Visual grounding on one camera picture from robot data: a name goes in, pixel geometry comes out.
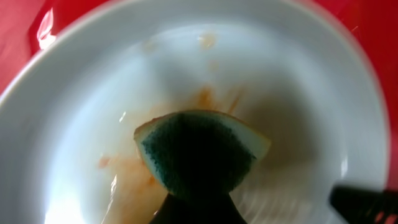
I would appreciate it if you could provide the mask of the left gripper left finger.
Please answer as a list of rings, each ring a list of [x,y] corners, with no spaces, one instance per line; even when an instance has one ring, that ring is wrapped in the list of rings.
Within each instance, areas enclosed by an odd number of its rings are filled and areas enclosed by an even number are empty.
[[[168,194],[149,224],[246,224],[229,194],[187,202]]]

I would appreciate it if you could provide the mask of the green yellow sponge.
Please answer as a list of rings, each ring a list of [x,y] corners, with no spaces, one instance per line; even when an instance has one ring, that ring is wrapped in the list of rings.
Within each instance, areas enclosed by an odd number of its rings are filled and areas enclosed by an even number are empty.
[[[154,118],[136,128],[134,141],[154,178],[185,200],[230,193],[271,146],[245,122],[211,110]]]

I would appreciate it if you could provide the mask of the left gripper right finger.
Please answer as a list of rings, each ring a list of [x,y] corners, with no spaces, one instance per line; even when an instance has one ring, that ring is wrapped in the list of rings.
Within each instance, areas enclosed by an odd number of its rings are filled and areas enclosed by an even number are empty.
[[[349,224],[397,224],[397,192],[335,186],[329,203]]]

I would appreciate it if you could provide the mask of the white plate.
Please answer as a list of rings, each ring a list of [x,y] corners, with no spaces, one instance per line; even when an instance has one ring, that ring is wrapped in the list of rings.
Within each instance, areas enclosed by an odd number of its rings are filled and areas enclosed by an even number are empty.
[[[230,113],[271,141],[232,192],[248,223],[340,223],[335,184],[381,190],[387,114],[347,31],[292,1],[121,1],[74,23],[1,97],[2,223],[147,223],[133,132],[174,111]]]

